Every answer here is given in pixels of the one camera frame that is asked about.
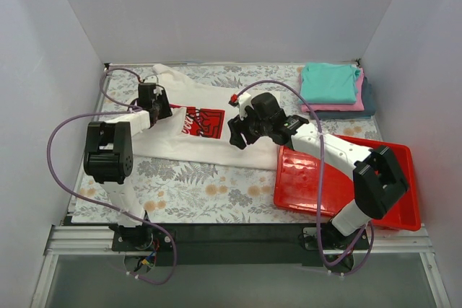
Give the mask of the white coca-cola t-shirt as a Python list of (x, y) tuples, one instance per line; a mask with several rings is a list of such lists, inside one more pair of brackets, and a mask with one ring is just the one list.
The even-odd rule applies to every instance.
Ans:
[(227, 122), (238, 115), (228, 104), (243, 84), (225, 77), (202, 84), (171, 67), (155, 64), (153, 71), (166, 88), (173, 115), (132, 138), (137, 156), (275, 170), (279, 147), (260, 138), (241, 150), (230, 144)]

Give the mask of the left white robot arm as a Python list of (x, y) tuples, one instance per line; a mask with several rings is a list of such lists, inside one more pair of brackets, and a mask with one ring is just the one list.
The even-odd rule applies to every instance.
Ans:
[(115, 231), (124, 242), (138, 250), (148, 249), (153, 232), (143, 223), (146, 211), (140, 204), (131, 181), (134, 166), (132, 137), (173, 115), (167, 93), (156, 83), (141, 83), (134, 103), (140, 110), (87, 126), (84, 171), (105, 191), (109, 201), (120, 210)]

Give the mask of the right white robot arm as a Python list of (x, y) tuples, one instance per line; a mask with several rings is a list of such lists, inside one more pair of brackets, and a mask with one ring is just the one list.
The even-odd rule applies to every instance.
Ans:
[(373, 149), (321, 133), (308, 119), (287, 115), (269, 92), (255, 97), (247, 92), (234, 94), (230, 105), (239, 111), (228, 122), (231, 145), (244, 149), (266, 136), (277, 145), (317, 156), (352, 181), (353, 199), (321, 224), (322, 238), (332, 247), (346, 247), (360, 228), (386, 216), (409, 190), (404, 171), (388, 146)]

